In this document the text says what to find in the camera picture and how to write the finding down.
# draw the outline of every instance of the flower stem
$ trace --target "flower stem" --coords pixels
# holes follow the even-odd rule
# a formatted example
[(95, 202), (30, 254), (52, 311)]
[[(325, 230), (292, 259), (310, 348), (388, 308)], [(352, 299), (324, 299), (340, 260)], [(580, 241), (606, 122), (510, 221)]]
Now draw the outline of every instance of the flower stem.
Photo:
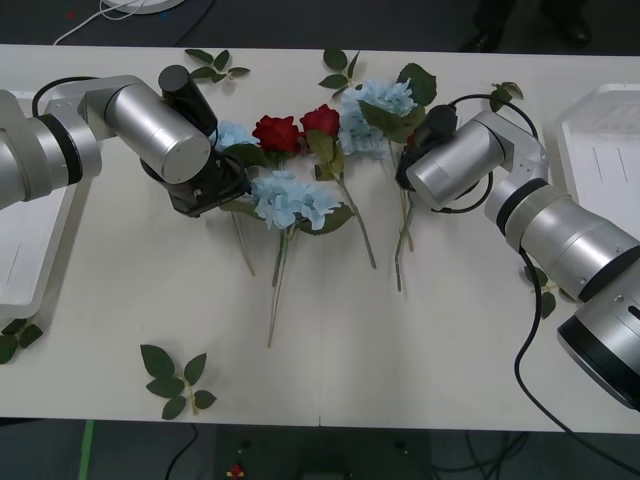
[(280, 266), (280, 275), (277, 281), (277, 287), (274, 285), (273, 297), (271, 299), (271, 324), (269, 325), (269, 341), (267, 342), (267, 348), (271, 348), (271, 342), (273, 340), (273, 331), (276, 326), (276, 317), (278, 316), (278, 302), (280, 301), (280, 289), (282, 288), (282, 278), (284, 277), (284, 267), (287, 263), (287, 250), (289, 248), (289, 240), (291, 238), (287, 235), (288, 231), (281, 231), (281, 246), (278, 252), (278, 261), (282, 259), (282, 265)]
[(360, 230), (362, 231), (362, 236), (364, 237), (364, 243), (367, 246), (369, 261), (371, 262), (371, 267), (375, 270), (376, 259), (373, 256), (373, 249), (371, 248), (371, 243), (369, 242), (369, 235), (367, 234), (367, 228), (364, 226), (364, 220), (360, 215), (360, 210), (358, 210), (356, 203), (353, 201), (353, 198), (351, 198), (351, 194), (349, 193), (349, 190), (347, 190), (347, 184), (345, 183), (344, 178), (337, 175), (335, 178), (336, 178), (336, 182), (338, 183), (338, 186), (340, 187), (340, 189), (342, 190), (342, 193), (344, 193), (344, 196), (347, 199), (347, 203), (349, 204), (349, 207), (351, 207), (351, 210), (353, 211), (356, 218), (358, 219), (358, 223), (360, 224)]
[(238, 219), (236, 219), (236, 214), (231, 212), (231, 219), (233, 220), (233, 229), (236, 232), (236, 240), (238, 240), (238, 246), (240, 247), (240, 252), (242, 253), (242, 258), (244, 258), (244, 263), (247, 264), (247, 268), (251, 272), (251, 276), (255, 277), (256, 272), (253, 270), (253, 266), (251, 265), (251, 260), (249, 260), (249, 255), (244, 248), (244, 242), (242, 241), (242, 235), (240, 234), (240, 228), (238, 227)]
[(411, 197), (407, 196), (407, 200), (409, 201), (409, 209), (407, 210), (407, 215), (404, 217), (404, 225), (402, 226), (402, 230), (400, 231), (400, 237), (398, 238), (398, 244), (396, 245), (396, 283), (398, 285), (398, 291), (402, 291), (402, 280), (400, 278), (400, 254), (402, 253), (402, 243), (404, 239), (409, 234), (409, 226), (411, 225), (411, 220), (413, 219), (413, 200)]
[(273, 269), (273, 278), (271, 279), (271, 286), (276, 288), (278, 284), (278, 272), (280, 271), (280, 263), (282, 262), (282, 249), (284, 248), (284, 230), (280, 230), (280, 247), (278, 247), (278, 256), (276, 257), (276, 266)]

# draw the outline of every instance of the silver cylinder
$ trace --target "silver cylinder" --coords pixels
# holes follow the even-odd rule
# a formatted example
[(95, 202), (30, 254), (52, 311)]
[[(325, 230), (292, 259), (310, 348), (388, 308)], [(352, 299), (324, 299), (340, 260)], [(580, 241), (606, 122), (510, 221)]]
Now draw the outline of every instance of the silver cylinder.
[(130, 85), (114, 95), (106, 120), (167, 183), (191, 179), (209, 159), (209, 139), (147, 85)]
[[(610, 221), (591, 213), (568, 196), (538, 196), (525, 202), (545, 202), (524, 229), (521, 245), (558, 285), (578, 298), (589, 281), (638, 240)], [(509, 222), (527, 209), (514, 211)]]
[(416, 193), (431, 208), (440, 209), (504, 161), (498, 139), (471, 120), (453, 139), (436, 147), (407, 169)]

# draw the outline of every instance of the shoe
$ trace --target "shoe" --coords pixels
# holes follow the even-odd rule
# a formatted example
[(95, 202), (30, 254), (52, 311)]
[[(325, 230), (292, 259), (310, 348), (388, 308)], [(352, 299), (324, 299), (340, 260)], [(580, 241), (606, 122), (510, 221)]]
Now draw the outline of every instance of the shoe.
[(558, 19), (547, 15), (547, 18), (555, 25), (562, 38), (575, 48), (584, 48), (591, 43), (591, 27), (581, 16)]
[(471, 40), (466, 42), (458, 49), (459, 52), (465, 53), (491, 53), (495, 52), (500, 46), (502, 33), (489, 35), (487, 33), (479, 33)]

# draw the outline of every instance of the black ring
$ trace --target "black ring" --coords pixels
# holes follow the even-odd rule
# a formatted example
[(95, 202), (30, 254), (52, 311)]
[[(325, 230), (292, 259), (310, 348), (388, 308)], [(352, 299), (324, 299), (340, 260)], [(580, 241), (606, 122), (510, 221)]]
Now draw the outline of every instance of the black ring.
[(69, 176), (67, 185), (78, 183), (82, 180), (82, 162), (80, 162), (80, 155), (78, 155), (76, 144), (73, 142), (69, 132), (64, 125), (60, 123), (60, 120), (51, 114), (41, 115), (36, 118), (49, 129), (58, 142), (60, 150), (62, 150), (64, 161), (67, 164), (67, 175)]

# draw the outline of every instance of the green leaf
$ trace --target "green leaf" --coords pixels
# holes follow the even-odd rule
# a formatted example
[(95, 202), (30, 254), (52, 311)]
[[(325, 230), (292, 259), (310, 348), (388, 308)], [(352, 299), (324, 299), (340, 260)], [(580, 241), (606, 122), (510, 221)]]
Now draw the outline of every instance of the green leaf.
[(340, 90), (336, 90), (333, 95), (331, 95), (331, 100), (336, 100), (347, 88), (349, 88), (349, 85), (345, 85)]
[(389, 113), (386, 110), (359, 100), (360, 108), (365, 120), (372, 126), (378, 127), (384, 134), (396, 143), (406, 143), (409, 135), (424, 120), (424, 107), (416, 107), (404, 117)]
[(336, 73), (335, 75), (329, 75), (318, 85), (326, 88), (342, 88), (348, 83), (349, 80), (347, 79), (347, 77), (345, 77), (341, 73)]
[(356, 56), (353, 57), (353, 59), (351, 60), (351, 63), (349, 64), (349, 69), (347, 70), (347, 77), (349, 78), (353, 77), (353, 71), (356, 68), (356, 63), (358, 62), (359, 56), (360, 56), (360, 52), (356, 53)]
[(144, 368), (154, 378), (172, 377), (176, 372), (171, 357), (160, 347), (154, 345), (140, 345)]
[(220, 210), (223, 212), (244, 213), (256, 220), (264, 220), (256, 213), (256, 207), (249, 202), (243, 202), (242, 200), (231, 200), (230, 202), (220, 205)]
[(507, 92), (509, 92), (514, 97), (517, 97), (520, 100), (524, 99), (524, 93), (522, 93), (522, 90), (520, 89), (520, 87), (516, 82), (502, 82), (500, 85), (504, 87), (507, 90)]
[[(513, 98), (511, 94), (504, 88), (502, 85), (496, 85), (496, 89), (491, 92), (492, 97), (499, 98), (500, 100), (504, 100), (505, 102), (510, 102)], [(491, 107), (492, 112), (497, 112), (502, 108), (502, 103), (497, 102), (495, 100), (489, 100), (489, 106)]]
[(180, 396), (172, 398), (162, 409), (162, 419), (173, 420), (182, 413), (182, 410), (184, 410), (186, 405), (187, 400), (184, 397)]
[(22, 348), (27, 348), (29, 345), (31, 345), (41, 336), (42, 336), (42, 330), (40, 330), (40, 327), (32, 323), (27, 328), (25, 328), (20, 334), (20, 346)]
[(13, 335), (3, 335), (0, 337), (0, 365), (4, 365), (18, 349), (18, 339)]
[(213, 63), (213, 55), (207, 53), (203, 50), (198, 50), (196, 48), (188, 48), (184, 51), (187, 55), (197, 58), (198, 60), (202, 60), (205, 63), (211, 64)]
[(156, 378), (147, 385), (147, 390), (162, 398), (173, 398), (182, 393), (184, 382), (176, 377)]
[(227, 63), (229, 63), (229, 57), (229, 50), (223, 50), (220, 55), (218, 55), (213, 61), (213, 66), (216, 67), (216, 70), (218, 70), (219, 72), (224, 70), (227, 66)]
[(553, 293), (544, 292), (542, 294), (542, 318), (547, 318), (556, 309), (556, 297)]
[(324, 235), (326, 233), (335, 232), (351, 217), (353, 217), (353, 212), (351, 211), (351, 209), (344, 203), (341, 203), (338, 208), (335, 208), (333, 210), (333, 213), (330, 213), (325, 217), (324, 226), (320, 230), (312, 230), (311, 221), (309, 220), (305, 220), (304, 222), (298, 224), (297, 228), (301, 232), (308, 233), (309, 235)]
[(328, 182), (329, 180), (335, 180), (336, 177), (331, 173), (331, 167), (328, 163), (319, 163), (314, 166), (314, 173), (316, 177), (316, 181), (318, 182)]
[(202, 372), (204, 372), (204, 366), (206, 363), (206, 353), (198, 355), (196, 358), (187, 363), (187, 366), (184, 367), (184, 378), (187, 379), (187, 382), (189, 382), (191, 385), (195, 385), (198, 380), (200, 380), (200, 376), (202, 375)]
[[(542, 271), (542, 269), (538, 268), (538, 267), (533, 267), (536, 271), (536, 275), (538, 277), (538, 281), (540, 282), (540, 286), (544, 287), (547, 283), (549, 283), (549, 277), (547, 277), (547, 274), (544, 273)], [(531, 272), (529, 271), (529, 269), (527, 267), (524, 267), (524, 275), (525, 277), (527, 277), (527, 280), (529, 280), (531, 283), (533, 283), (533, 277), (531, 276)]]
[(404, 83), (409, 79), (411, 98), (418, 105), (426, 107), (433, 102), (438, 93), (436, 77), (426, 72), (420, 65), (409, 63), (398, 75), (397, 83)]
[(2, 333), (4, 335), (15, 335), (26, 324), (27, 324), (27, 319), (26, 318), (16, 318), (13, 322), (11, 322), (9, 325), (4, 327), (4, 329), (2, 330)]
[(341, 72), (347, 66), (347, 56), (339, 48), (327, 48), (324, 51), (323, 58), (327, 67), (335, 72)]
[(250, 71), (251, 70), (249, 70), (248, 68), (244, 68), (244, 67), (233, 67), (233, 68), (230, 68), (227, 73), (230, 73), (234, 77), (244, 77)]
[(221, 82), (225, 78), (227, 78), (227, 74), (226, 73), (214, 73), (213, 75), (211, 75), (211, 81), (213, 83)]
[(331, 135), (322, 130), (309, 130), (307, 132), (307, 142), (309, 148), (315, 153), (322, 163), (329, 163), (333, 160), (334, 141)]
[(228, 153), (242, 162), (244, 168), (249, 167), (268, 167), (269, 160), (264, 151), (257, 145), (250, 143), (237, 143), (226, 148), (224, 153)]
[(209, 408), (217, 400), (215, 395), (207, 392), (206, 390), (198, 390), (193, 394), (193, 396), (196, 401), (196, 407), (198, 407), (200, 410)]
[(191, 72), (191, 78), (198, 80), (200, 78), (213, 78), (218, 73), (211, 67), (200, 67)]

